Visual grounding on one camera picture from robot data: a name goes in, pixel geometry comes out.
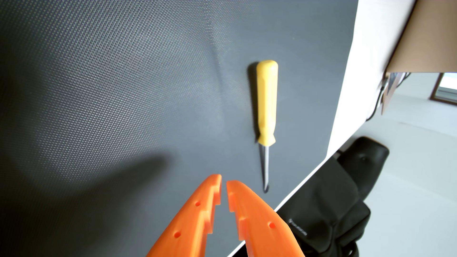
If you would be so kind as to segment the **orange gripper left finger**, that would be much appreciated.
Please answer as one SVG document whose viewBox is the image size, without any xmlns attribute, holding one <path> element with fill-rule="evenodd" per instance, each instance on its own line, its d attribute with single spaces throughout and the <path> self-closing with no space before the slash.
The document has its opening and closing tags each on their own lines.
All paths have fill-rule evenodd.
<svg viewBox="0 0 457 257">
<path fill-rule="evenodd" d="M 204 257 L 213 232 L 215 206 L 221 201 L 220 174 L 208 176 L 188 198 L 147 257 Z"/>
</svg>

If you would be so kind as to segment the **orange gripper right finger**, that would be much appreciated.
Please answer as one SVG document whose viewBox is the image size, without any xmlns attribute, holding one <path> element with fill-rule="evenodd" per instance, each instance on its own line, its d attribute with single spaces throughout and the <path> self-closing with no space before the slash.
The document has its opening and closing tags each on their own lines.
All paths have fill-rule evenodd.
<svg viewBox="0 0 457 257">
<path fill-rule="evenodd" d="M 249 257 L 304 257 L 289 225 L 247 185 L 228 181 L 227 193 Z"/>
</svg>

